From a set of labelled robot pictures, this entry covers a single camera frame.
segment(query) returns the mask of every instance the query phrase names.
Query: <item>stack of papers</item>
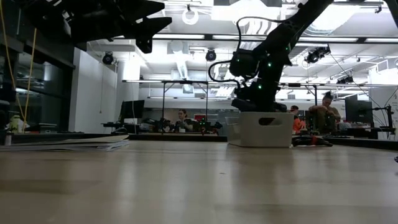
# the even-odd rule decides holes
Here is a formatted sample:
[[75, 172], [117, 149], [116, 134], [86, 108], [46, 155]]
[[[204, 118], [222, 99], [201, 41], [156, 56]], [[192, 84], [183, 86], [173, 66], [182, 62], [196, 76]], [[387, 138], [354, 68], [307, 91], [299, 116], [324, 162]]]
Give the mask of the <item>stack of papers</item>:
[[21, 151], [79, 151], [109, 152], [129, 144], [128, 135], [92, 139], [68, 139], [64, 141], [35, 142], [0, 146], [0, 152]]

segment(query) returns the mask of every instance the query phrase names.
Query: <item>woman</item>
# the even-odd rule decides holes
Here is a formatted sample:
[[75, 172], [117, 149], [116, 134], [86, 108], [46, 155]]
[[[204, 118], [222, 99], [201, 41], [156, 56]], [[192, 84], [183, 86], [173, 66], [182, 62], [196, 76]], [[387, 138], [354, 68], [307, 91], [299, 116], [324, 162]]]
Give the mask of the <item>woman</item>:
[[321, 134], [337, 131], [336, 121], [341, 119], [338, 110], [331, 105], [333, 97], [327, 92], [322, 99], [322, 105], [311, 106], [308, 110], [316, 114], [316, 128]]
[[178, 111], [178, 121], [175, 123], [175, 132], [186, 132], [193, 130], [192, 120], [187, 118], [187, 111], [181, 109]]

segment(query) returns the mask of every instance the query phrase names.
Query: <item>person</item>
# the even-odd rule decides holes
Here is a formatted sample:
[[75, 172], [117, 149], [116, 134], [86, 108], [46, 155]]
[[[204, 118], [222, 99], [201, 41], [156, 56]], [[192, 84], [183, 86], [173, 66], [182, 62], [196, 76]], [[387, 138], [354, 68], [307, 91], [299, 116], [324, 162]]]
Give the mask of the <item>person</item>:
[[303, 121], [297, 116], [299, 113], [299, 107], [295, 105], [291, 106], [290, 113], [294, 114], [293, 132], [294, 134], [299, 134], [300, 130], [304, 128]]
[[336, 121], [341, 119], [338, 110], [331, 105], [333, 97], [330, 92], [327, 92], [322, 99], [322, 105], [315, 105], [309, 107], [311, 113], [316, 116], [316, 128], [321, 134], [337, 132]]
[[352, 125], [346, 121], [337, 121], [337, 127], [339, 131], [347, 131], [349, 128], [353, 128]]
[[178, 121], [175, 123], [175, 132], [185, 132], [193, 130], [193, 122], [191, 119], [187, 118], [187, 111], [181, 109], [178, 111]]

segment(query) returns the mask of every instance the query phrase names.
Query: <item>stage light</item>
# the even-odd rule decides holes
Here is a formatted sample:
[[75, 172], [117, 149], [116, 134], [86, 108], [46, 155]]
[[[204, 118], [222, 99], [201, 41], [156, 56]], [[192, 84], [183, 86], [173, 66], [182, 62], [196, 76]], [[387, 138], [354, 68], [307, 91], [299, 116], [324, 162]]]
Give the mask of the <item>stage light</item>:
[[105, 56], [102, 58], [102, 62], [105, 65], [112, 65], [114, 63], [113, 52], [105, 52]]
[[208, 62], [214, 62], [217, 58], [217, 54], [214, 51], [214, 49], [208, 49], [207, 54], [206, 54], [206, 61]]
[[305, 57], [307, 63], [317, 63], [320, 59], [324, 58], [325, 55], [330, 53], [329, 46], [317, 47], [315, 50], [309, 51], [308, 56]]

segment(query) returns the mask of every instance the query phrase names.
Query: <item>security camera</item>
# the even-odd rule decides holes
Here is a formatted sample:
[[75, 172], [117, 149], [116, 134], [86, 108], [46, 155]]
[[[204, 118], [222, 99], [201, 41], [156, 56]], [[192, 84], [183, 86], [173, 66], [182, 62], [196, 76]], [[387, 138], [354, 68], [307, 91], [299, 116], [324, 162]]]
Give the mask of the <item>security camera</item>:
[[113, 57], [113, 52], [105, 52], [105, 56], [102, 58], [102, 62], [105, 65], [112, 65], [115, 59]]
[[208, 62], [214, 62], [217, 58], [217, 54], [214, 51], [214, 49], [208, 49], [207, 54], [206, 54], [206, 61]]

